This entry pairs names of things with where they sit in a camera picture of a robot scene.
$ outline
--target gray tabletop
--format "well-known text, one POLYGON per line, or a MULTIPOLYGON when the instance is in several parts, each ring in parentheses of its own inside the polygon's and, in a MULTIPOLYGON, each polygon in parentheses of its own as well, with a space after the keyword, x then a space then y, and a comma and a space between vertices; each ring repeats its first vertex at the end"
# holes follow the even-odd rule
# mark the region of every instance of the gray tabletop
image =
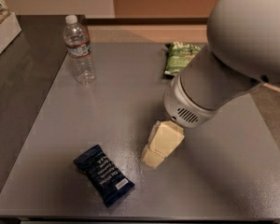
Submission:
POLYGON ((157 170, 139 162, 164 119, 160 44, 95 44, 97 80, 77 84, 65 59, 0 194, 0 217, 280 220, 280 151, 249 95, 187 129, 157 170), (134 183, 110 208, 73 159, 95 144, 134 183))
POLYGON ((64 16, 21 16, 0 55, 0 191, 65 56, 64 16))

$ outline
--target bottle label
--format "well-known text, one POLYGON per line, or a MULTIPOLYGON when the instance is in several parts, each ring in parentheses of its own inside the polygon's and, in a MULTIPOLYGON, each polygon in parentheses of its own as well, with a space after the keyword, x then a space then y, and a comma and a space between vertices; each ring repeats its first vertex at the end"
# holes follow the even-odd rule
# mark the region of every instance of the bottle label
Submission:
POLYGON ((74 58, 81 58, 91 54, 91 42, 87 41, 79 45, 66 44, 68 54, 74 58))

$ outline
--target dark countertop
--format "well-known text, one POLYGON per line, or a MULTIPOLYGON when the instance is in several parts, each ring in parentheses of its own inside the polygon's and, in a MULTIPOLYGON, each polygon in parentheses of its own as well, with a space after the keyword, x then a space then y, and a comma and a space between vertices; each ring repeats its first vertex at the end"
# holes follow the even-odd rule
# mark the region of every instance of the dark countertop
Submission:
POLYGON ((0 192, 66 54, 64 16, 18 17, 0 55, 0 192))

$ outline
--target table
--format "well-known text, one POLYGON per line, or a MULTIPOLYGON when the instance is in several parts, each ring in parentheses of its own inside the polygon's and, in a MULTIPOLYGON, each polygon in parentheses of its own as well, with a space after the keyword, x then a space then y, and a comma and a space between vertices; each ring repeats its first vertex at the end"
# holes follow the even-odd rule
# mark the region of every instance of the table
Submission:
POLYGON ((68 58, 0 194, 0 217, 90 220, 280 220, 280 151, 250 95, 224 105, 157 170, 139 157, 164 119, 161 44, 94 44, 97 80, 68 58), (105 208, 72 160, 99 144, 135 189, 105 208))

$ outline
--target plastic bottle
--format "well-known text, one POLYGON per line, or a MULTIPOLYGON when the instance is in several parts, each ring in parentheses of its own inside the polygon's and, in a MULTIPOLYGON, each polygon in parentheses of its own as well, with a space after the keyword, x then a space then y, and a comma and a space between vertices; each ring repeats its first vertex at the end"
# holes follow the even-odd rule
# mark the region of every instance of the plastic bottle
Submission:
POLYGON ((67 25, 63 30, 63 38, 72 60, 74 77, 83 85, 90 84, 95 80, 91 40, 85 28, 77 22, 75 15, 67 16, 65 21, 67 25))

